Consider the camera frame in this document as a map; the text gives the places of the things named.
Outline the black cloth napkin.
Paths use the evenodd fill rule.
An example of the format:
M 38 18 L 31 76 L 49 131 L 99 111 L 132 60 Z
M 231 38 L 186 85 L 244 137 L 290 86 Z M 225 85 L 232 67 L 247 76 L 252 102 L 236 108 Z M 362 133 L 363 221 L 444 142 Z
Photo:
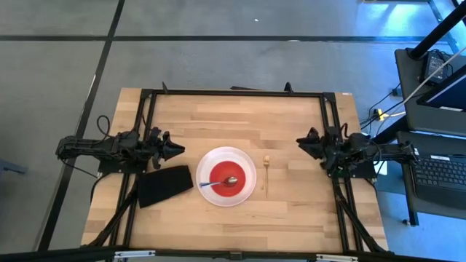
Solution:
M 138 182 L 138 202 L 145 208 L 177 196 L 193 188 L 191 172 L 187 165 L 169 167 L 150 172 Z

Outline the white round plate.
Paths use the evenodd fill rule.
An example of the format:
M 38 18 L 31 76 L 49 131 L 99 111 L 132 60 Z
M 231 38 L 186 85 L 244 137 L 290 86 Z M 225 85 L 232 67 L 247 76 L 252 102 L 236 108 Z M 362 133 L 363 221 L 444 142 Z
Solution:
M 236 196 L 224 197 L 216 194 L 212 186 L 199 187 L 200 183 L 210 182 L 210 171 L 223 161 L 236 162 L 245 171 L 245 186 Z M 256 167 L 252 159 L 242 150 L 224 146 L 215 148 L 201 158 L 196 170 L 196 185 L 201 195 L 211 204 L 219 207 L 233 207 L 244 202 L 254 191 L 257 182 Z

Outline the grey desk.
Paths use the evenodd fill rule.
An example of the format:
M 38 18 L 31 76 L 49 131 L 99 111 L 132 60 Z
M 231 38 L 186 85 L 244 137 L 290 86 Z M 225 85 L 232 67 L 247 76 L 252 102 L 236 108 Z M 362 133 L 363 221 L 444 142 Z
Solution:
M 406 49 L 395 50 L 395 61 L 403 98 L 407 98 L 420 84 L 423 62 L 412 60 Z M 404 105 L 410 130 L 466 137 L 466 112 L 423 106 L 416 101 L 412 98 Z

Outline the silver metal spoon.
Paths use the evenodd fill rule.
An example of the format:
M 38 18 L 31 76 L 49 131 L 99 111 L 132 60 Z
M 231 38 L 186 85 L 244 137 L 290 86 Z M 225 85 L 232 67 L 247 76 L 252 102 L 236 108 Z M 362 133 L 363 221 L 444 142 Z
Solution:
M 206 186 L 216 186 L 216 185 L 234 186 L 236 183 L 237 183 L 236 177 L 228 177 L 228 178 L 225 178 L 223 181 L 219 181 L 219 182 L 200 183 L 199 187 L 203 188 Z

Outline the black power adapter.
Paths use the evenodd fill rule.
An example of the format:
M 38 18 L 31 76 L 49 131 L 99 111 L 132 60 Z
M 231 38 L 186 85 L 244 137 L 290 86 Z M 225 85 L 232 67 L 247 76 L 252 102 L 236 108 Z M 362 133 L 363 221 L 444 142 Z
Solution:
M 434 49 L 428 52 L 427 57 L 424 60 L 424 65 L 422 69 L 422 80 L 424 81 L 431 74 L 433 74 L 449 58 L 450 55 L 443 51 L 440 51 L 439 49 Z M 434 86 L 436 84 L 440 84 L 443 80 L 447 79 L 448 76 L 449 65 L 445 65 L 441 70 L 439 70 L 426 82 L 426 85 Z

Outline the black slanted pole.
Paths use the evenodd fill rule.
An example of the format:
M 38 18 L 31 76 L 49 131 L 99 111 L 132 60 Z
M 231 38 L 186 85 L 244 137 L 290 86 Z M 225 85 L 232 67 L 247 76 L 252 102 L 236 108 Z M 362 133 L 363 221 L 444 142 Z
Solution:
M 423 57 L 434 44 L 464 18 L 466 18 L 466 1 L 456 7 L 415 48 L 409 51 L 408 56 L 413 60 Z

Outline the red plastic bowl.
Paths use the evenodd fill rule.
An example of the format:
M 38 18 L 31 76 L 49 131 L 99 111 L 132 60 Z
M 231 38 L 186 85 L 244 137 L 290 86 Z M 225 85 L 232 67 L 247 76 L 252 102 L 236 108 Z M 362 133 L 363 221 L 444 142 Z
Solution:
M 214 192 L 222 197 L 233 197 L 238 195 L 245 186 L 245 171 L 236 162 L 219 162 L 211 171 L 209 181 L 221 182 L 229 177 L 235 177 L 237 182 L 233 186 L 226 186 L 224 183 L 212 186 Z

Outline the gold metal fork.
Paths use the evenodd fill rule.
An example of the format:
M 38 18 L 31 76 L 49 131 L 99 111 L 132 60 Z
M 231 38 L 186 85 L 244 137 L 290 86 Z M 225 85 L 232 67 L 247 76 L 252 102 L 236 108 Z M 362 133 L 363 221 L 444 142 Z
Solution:
M 265 168 L 265 176 L 264 176 L 264 188 L 265 188 L 265 194 L 266 197 L 269 194 L 269 166 L 270 166 L 270 157 L 265 156 L 263 158 L 263 164 Z

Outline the black desk monitor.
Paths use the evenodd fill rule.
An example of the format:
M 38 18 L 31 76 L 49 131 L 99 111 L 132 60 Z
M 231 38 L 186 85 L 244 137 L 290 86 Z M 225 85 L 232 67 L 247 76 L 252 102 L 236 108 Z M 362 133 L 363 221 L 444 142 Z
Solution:
M 416 102 L 433 108 L 466 111 L 466 64 Z

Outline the black aluminium table frame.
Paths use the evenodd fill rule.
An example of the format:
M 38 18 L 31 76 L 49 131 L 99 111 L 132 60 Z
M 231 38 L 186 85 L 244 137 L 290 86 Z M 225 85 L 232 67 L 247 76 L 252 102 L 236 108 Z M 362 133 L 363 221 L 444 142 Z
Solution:
M 124 88 L 111 130 L 140 127 L 142 116 L 186 149 L 163 167 L 187 165 L 195 172 L 206 153 L 231 146 L 253 160 L 256 187 L 234 207 L 211 204 L 198 188 L 150 207 L 133 205 L 113 231 L 111 244 L 152 249 L 158 255 L 227 258 L 304 257 L 366 248 L 337 208 L 331 179 L 296 143 L 311 127 L 323 132 L 348 124 L 350 132 L 357 132 L 352 94 Z M 268 196 L 265 156 L 270 157 Z

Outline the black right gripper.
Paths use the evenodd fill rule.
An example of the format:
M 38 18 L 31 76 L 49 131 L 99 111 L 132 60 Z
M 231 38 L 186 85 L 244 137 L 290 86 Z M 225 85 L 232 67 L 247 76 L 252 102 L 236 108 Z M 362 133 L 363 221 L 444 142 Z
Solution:
M 333 172 L 339 160 L 340 134 L 340 129 L 338 127 L 329 127 L 321 138 L 320 144 L 319 132 L 312 127 L 305 137 L 297 138 L 296 142 L 299 143 L 299 148 L 309 154 L 313 159 L 322 159 L 320 165 L 323 169 L 328 172 Z

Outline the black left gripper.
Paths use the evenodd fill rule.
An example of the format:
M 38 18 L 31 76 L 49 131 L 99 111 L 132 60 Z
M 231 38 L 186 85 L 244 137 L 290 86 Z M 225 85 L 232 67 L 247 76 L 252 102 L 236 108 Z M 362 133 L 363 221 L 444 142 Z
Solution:
M 161 167 L 160 161 L 162 159 L 167 161 L 185 152 L 184 146 L 172 142 L 168 131 L 163 132 L 158 127 L 150 130 L 146 142 L 152 155 L 151 161 L 155 170 Z

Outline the black laptop computer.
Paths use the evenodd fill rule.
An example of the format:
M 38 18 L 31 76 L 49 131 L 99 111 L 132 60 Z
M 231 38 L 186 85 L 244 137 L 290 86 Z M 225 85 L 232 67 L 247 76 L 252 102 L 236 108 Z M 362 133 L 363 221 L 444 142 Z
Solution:
M 466 210 L 465 155 L 423 154 L 411 161 L 409 166 L 417 198 Z

